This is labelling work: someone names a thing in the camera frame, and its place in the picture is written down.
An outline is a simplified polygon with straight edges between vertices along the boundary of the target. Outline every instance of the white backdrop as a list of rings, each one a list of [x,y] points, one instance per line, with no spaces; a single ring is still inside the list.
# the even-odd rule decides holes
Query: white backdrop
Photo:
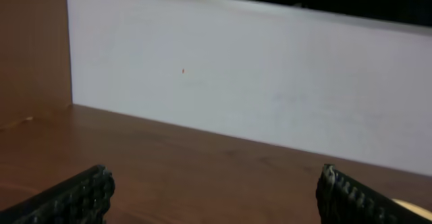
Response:
[[[426,28],[241,0],[68,9],[76,104],[432,174]]]

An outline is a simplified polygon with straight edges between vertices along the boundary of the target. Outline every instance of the textured black grip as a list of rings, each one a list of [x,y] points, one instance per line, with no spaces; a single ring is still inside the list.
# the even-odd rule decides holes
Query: textured black grip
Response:
[[[111,172],[96,165],[1,211],[0,223],[103,223],[114,189]]]
[[[316,197],[322,224],[432,224],[333,165],[324,165]]]

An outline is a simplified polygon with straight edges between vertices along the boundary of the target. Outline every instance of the beige curved object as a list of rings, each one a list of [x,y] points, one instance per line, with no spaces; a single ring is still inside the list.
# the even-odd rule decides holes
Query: beige curved object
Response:
[[[422,216],[422,217],[432,221],[432,212],[430,212],[426,209],[423,209],[423,208],[421,208],[415,204],[411,204],[411,203],[408,203],[406,201],[403,201],[403,200],[393,199],[393,201],[398,203],[399,205],[403,206],[404,208],[407,208],[408,210],[418,214],[419,216]]]

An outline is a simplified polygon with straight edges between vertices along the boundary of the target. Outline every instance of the wooden table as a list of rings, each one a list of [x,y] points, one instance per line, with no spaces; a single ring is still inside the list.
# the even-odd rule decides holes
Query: wooden table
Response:
[[[432,210],[432,178],[73,106],[0,132],[0,209],[102,163],[108,223],[319,223],[324,163]]]

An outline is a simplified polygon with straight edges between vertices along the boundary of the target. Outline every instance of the white wall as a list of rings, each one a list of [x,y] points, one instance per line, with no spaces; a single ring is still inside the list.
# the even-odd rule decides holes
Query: white wall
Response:
[[[432,174],[426,28],[241,0],[68,8],[76,104]]]

